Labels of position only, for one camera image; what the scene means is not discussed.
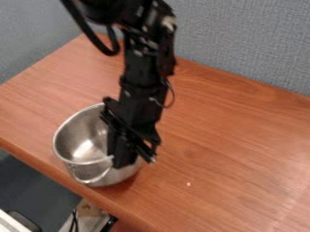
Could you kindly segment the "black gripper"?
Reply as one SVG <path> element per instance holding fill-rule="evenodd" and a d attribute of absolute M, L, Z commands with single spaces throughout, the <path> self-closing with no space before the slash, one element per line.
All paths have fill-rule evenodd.
<path fill-rule="evenodd" d="M 137 155 L 151 164 L 157 153 L 145 140 L 159 145 L 157 123 L 162 118 L 167 84 L 150 86 L 120 81 L 120 95 L 115 100 L 104 97 L 106 109 L 102 120 L 108 124 L 108 154 L 114 156 L 112 167 L 124 168 L 137 162 Z"/>

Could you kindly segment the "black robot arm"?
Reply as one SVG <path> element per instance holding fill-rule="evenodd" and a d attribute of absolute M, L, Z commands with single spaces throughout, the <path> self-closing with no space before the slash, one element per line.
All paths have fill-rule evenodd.
<path fill-rule="evenodd" d="M 162 138 L 157 123 L 175 104 L 175 14 L 165 0 L 62 0 L 92 45 L 123 54 L 120 95 L 103 98 L 108 154 L 120 169 L 155 161 Z"/>

